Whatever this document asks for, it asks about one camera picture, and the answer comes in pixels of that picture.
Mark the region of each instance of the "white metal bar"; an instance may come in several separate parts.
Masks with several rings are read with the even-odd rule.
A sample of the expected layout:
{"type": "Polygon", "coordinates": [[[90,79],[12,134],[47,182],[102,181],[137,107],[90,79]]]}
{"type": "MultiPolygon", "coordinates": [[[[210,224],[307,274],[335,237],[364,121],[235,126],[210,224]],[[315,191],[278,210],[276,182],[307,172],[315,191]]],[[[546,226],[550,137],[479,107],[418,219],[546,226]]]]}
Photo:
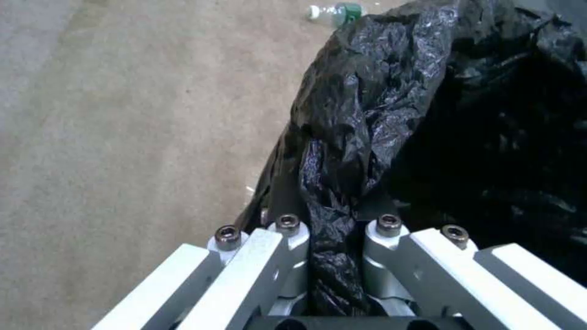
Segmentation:
{"type": "Polygon", "coordinates": [[[384,265],[425,316],[459,312],[479,330],[558,328],[433,228],[389,251],[384,265]]]}
{"type": "Polygon", "coordinates": [[[238,329],[266,315],[293,266],[279,233],[256,229],[180,324],[179,330],[238,329]]]}
{"type": "Polygon", "coordinates": [[[169,329],[198,301],[221,269],[216,252],[183,244],[93,329],[169,329]]]}
{"type": "Polygon", "coordinates": [[[561,328],[587,329],[587,290],[518,244],[475,260],[561,328]]]}

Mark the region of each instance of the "water bottle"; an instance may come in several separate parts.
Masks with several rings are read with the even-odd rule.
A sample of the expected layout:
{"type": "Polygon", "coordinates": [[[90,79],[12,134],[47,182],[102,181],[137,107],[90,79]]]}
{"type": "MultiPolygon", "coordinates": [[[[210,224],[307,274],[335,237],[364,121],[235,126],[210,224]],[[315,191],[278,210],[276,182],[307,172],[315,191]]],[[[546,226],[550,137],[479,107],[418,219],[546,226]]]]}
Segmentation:
{"type": "Polygon", "coordinates": [[[320,7],[312,5],[308,7],[308,19],[313,22],[329,25],[334,28],[353,22],[366,15],[365,7],[352,2],[339,2],[334,6],[320,7]]]}

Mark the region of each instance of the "bolt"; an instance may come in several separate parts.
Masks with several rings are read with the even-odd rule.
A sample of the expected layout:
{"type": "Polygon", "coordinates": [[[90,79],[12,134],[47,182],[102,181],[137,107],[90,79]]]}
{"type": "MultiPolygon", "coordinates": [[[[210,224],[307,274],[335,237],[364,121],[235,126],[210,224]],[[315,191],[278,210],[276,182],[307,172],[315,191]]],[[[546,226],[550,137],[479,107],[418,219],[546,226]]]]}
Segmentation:
{"type": "Polygon", "coordinates": [[[402,220],[393,214],[382,214],[377,219],[376,231],[385,237],[395,237],[402,230],[402,220]]]}
{"type": "Polygon", "coordinates": [[[448,238],[449,241],[453,242],[454,245],[458,246],[459,249],[465,250],[467,248],[467,242],[469,241],[469,233],[460,226],[454,224],[447,224],[440,230],[442,235],[448,238]]]}
{"type": "Polygon", "coordinates": [[[241,231],[233,225],[224,225],[214,234],[216,246],[223,251],[232,251],[241,246],[241,231]]]}
{"type": "Polygon", "coordinates": [[[285,237],[291,237],[299,232],[299,218],[295,214],[284,214],[275,220],[275,229],[285,237]]]}

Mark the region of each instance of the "trash bag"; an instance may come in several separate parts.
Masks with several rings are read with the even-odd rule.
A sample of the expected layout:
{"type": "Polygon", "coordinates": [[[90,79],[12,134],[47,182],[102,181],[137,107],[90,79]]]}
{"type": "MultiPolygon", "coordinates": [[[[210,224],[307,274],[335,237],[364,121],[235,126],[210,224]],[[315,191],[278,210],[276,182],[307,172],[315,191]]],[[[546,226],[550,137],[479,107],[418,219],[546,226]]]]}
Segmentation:
{"type": "Polygon", "coordinates": [[[274,220],[277,190],[297,195],[282,207],[296,200],[311,229],[316,315],[369,314],[361,209],[381,196],[412,231],[456,223],[585,285],[585,53],[569,23],[508,0],[420,0],[343,26],[237,224],[274,220]]]}

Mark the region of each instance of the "floor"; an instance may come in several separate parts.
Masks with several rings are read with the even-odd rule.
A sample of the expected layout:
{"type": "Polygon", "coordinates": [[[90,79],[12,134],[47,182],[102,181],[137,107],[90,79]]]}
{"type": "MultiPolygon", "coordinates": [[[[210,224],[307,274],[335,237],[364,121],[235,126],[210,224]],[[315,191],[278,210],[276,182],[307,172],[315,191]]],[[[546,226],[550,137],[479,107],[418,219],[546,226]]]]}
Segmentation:
{"type": "Polygon", "coordinates": [[[2,329],[90,328],[233,222],[332,31],[312,3],[0,1],[2,329]]]}

